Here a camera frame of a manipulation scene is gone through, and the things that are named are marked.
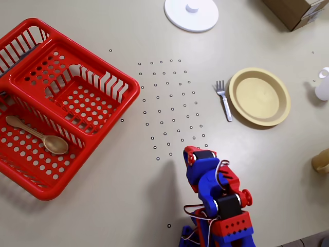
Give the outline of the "blue gripper black motor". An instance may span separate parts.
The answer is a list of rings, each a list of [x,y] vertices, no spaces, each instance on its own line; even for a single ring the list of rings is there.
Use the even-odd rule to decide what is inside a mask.
[[[183,151],[186,176],[193,191],[200,199],[218,199],[224,192],[215,178],[215,170],[220,163],[216,152],[186,146]]]

